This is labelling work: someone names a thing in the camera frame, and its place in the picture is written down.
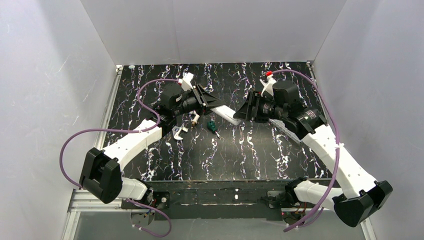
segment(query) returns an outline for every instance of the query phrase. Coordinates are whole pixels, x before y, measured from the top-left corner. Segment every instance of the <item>gray floor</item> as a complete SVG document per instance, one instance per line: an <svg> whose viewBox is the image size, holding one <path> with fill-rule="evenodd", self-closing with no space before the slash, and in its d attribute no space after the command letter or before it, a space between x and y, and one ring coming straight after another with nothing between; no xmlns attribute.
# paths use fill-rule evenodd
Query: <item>gray floor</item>
<svg viewBox="0 0 424 240"><path fill-rule="evenodd" d="M362 228L344 225L331 211L324 211L312 225L283 232L281 222L262 219L178 219L172 220L172 240L365 240ZM149 229L168 230L166 221L154 221ZM82 212L74 240L153 240L146 232L132 228L129 212Z"/></svg>

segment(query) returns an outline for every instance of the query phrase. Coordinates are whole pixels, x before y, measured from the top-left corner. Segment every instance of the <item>black marble surface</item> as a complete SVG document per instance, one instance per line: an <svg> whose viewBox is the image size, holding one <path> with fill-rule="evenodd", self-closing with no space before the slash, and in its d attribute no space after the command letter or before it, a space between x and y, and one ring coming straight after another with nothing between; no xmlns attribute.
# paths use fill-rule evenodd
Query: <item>black marble surface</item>
<svg viewBox="0 0 424 240"><path fill-rule="evenodd" d="M136 100L138 88L147 81L182 78L194 74L194 82L238 110L248 90L262 89L259 81L267 71L293 69L310 76L305 62L214 63L178 65L136 65L122 71L109 128L134 129L147 115ZM321 109L313 87L299 76L278 74L277 81L293 81L299 95L309 107ZM149 85L142 93L144 103L160 100L165 82ZM221 138L206 128L214 120ZM191 127L189 114L179 116L178 125L185 123L188 133L181 141L171 134L153 143L136 156L124 169L125 177L148 181L182 180L277 180L298 177L328 178L331 173L305 145L297 144L271 123L242 122L234 126L211 113L202 116L196 127ZM122 134L108 133L105 146L114 143Z"/></svg>

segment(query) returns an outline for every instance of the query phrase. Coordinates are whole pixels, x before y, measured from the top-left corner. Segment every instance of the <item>metal frame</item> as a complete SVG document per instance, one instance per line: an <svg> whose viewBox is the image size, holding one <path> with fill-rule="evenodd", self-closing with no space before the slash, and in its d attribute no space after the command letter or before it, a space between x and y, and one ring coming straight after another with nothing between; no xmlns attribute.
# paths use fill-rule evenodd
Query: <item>metal frame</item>
<svg viewBox="0 0 424 240"><path fill-rule="evenodd" d="M312 61L307 61L306 64L309 68L312 79L316 82L317 80L313 72L314 66L311 62ZM107 128L109 124L110 116L112 114L112 108L114 106L114 101L118 92L119 82L121 80L122 70L122 65L116 65L117 74L113 81L112 89L110 91L106 107L104 109L103 117L100 124L101 128ZM106 132L99 132L95 140L94 146L96 148L102 148L105 137ZM122 209L121 204L121 200L114 200L109 204L104 204L86 190L74 190L69 203L65 228L62 234L62 240L74 239L81 212L147 212L146 209ZM282 210L290 211L290 208L282 208ZM369 218L361 222L360 226L362 228L365 240L376 240L376 236L374 234L374 230Z"/></svg>

